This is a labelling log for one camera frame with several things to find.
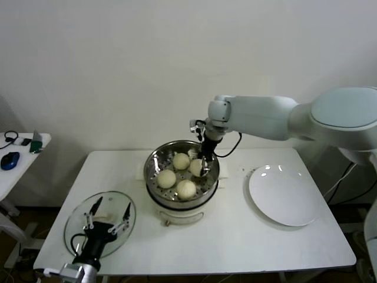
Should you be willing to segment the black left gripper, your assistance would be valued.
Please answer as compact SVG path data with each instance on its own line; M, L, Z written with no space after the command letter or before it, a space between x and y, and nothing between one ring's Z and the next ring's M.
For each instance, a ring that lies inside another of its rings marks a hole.
M129 227L131 203L128 204L122 220L114 225L93 221L102 199L103 197L100 197L92 205L90 211L84 213L86 242L81 253L75 256L73 264L100 264L100 258L106 244L114 242L117 239L116 234Z

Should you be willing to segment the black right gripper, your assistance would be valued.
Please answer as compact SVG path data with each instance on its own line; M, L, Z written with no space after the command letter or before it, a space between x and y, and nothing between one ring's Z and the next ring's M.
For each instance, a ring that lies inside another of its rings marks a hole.
M220 140L212 140L207 137L207 134L203 136L203 142L201 143L201 176L206 174L206 171L211 171L213 167L213 154L217 145L220 143Z

